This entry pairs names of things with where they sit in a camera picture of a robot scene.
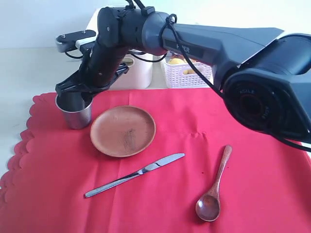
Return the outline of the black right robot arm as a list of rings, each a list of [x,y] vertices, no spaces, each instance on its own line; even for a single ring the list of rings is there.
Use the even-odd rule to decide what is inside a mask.
[[[154,7],[105,7],[91,55],[56,92],[97,94],[118,77],[131,49],[182,54],[212,68],[209,86],[243,126],[278,139],[311,141],[311,37],[278,28],[178,24]]]

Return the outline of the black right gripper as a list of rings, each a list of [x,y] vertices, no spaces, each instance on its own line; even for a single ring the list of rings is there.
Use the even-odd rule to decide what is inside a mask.
[[[126,73],[129,68],[121,62],[129,48],[107,47],[95,41],[92,52],[84,55],[79,69],[55,87],[57,105],[61,109],[84,109],[84,102],[92,102]]]

